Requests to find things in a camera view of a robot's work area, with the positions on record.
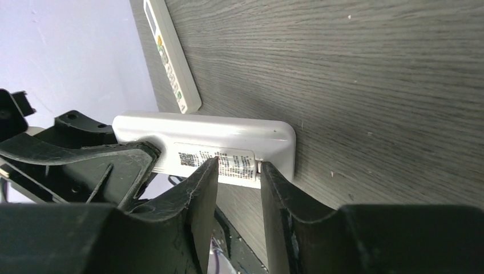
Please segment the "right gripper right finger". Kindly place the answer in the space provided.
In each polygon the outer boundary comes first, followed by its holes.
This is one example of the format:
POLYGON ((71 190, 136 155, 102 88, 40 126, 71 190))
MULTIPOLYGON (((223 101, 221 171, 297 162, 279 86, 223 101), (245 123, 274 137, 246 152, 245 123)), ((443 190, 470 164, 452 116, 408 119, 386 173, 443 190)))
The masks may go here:
POLYGON ((334 210, 296 187, 270 162, 261 164, 261 202, 270 273, 339 273, 334 210))

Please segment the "white remote control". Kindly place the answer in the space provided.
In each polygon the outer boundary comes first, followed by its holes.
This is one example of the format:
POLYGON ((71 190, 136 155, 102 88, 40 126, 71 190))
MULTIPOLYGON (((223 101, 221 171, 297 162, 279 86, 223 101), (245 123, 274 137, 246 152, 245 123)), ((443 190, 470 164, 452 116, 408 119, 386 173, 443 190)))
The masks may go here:
POLYGON ((197 112, 201 97, 166 2, 144 0, 143 11, 180 112, 197 112))
POLYGON ((119 143, 149 142, 161 150, 153 172, 188 177, 219 159, 219 183, 260 188, 261 164, 287 180, 295 175, 296 133, 276 120, 126 111, 114 118, 119 143))

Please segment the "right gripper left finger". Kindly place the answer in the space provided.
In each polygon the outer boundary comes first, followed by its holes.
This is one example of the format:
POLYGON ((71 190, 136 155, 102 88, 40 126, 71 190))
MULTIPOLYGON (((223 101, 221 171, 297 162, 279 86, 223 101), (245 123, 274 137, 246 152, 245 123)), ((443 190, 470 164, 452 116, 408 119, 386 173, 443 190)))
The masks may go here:
POLYGON ((206 160, 188 178, 135 207, 136 273, 207 273, 219 177, 219 159, 206 160))

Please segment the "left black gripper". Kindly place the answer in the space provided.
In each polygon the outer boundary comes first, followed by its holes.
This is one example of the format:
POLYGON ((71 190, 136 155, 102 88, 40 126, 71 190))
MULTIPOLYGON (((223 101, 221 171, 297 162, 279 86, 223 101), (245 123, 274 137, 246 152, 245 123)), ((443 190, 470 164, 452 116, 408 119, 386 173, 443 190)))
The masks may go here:
POLYGON ((1 89, 1 159, 16 190, 38 203, 109 203, 120 209, 139 197, 161 155, 158 148, 149 142, 116 144, 110 125, 76 110, 30 136, 23 133, 29 128, 25 117, 34 113, 25 91, 1 89))

